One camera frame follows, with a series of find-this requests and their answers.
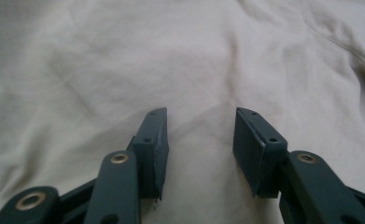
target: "metal rivet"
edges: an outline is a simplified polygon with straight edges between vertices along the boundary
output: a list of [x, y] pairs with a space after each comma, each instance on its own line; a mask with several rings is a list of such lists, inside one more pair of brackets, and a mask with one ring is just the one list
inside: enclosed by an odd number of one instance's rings
[[129, 159], [129, 156], [127, 154], [118, 154], [113, 156], [110, 161], [112, 163], [124, 163]]
[[25, 195], [16, 203], [16, 208], [20, 211], [29, 210], [42, 204], [46, 199], [46, 194], [41, 191], [32, 192]]
[[306, 163], [311, 163], [311, 164], [316, 163], [316, 157], [309, 155], [309, 154], [305, 154], [305, 153], [299, 154], [298, 159], [299, 159], [299, 161], [303, 161]]

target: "wrinkled cloth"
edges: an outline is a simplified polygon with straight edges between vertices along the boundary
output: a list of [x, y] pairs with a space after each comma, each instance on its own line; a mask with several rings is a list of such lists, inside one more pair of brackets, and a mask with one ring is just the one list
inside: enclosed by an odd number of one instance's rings
[[365, 0], [0, 0], [0, 209], [95, 178], [163, 106], [143, 223], [282, 223], [232, 154], [237, 106], [365, 192]]

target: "white bed sheet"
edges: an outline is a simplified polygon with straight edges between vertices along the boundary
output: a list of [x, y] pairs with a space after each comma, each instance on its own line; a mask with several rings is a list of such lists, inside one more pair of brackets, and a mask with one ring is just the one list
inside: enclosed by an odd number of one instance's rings
[[365, 192], [365, 0], [0, 0], [0, 208], [93, 179], [163, 106], [143, 223], [282, 223], [232, 155], [237, 106]]

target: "screw hole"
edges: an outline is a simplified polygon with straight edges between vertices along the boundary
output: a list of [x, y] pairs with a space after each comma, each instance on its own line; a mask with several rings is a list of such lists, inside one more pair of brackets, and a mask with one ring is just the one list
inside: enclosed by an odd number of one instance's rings
[[44, 192], [32, 192], [25, 195], [16, 203], [16, 208], [20, 211], [29, 210], [42, 204], [46, 199], [46, 194]]
[[298, 159], [299, 161], [303, 161], [306, 163], [316, 163], [316, 157], [313, 157], [309, 154], [299, 154]]
[[118, 224], [119, 217], [116, 214], [110, 214], [101, 219], [101, 224]]
[[124, 163], [128, 159], [129, 156], [127, 154], [118, 154], [116, 156], [113, 156], [110, 161], [112, 161], [112, 163]]
[[351, 216], [344, 215], [340, 219], [342, 220], [343, 223], [346, 223], [346, 224], [360, 224], [360, 221], [358, 221], [356, 218], [351, 217]]

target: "black plastic bracket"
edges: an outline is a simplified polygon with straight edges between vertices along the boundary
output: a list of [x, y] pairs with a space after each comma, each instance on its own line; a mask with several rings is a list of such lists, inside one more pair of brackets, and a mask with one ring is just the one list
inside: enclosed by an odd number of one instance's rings
[[103, 160], [97, 179], [59, 197], [35, 187], [13, 197], [0, 224], [139, 224], [140, 199], [161, 198], [168, 158], [167, 109], [149, 112], [125, 151]]
[[237, 108], [233, 152], [254, 195], [275, 198], [286, 223], [365, 223], [365, 194], [345, 186], [319, 156], [287, 151], [259, 113]]

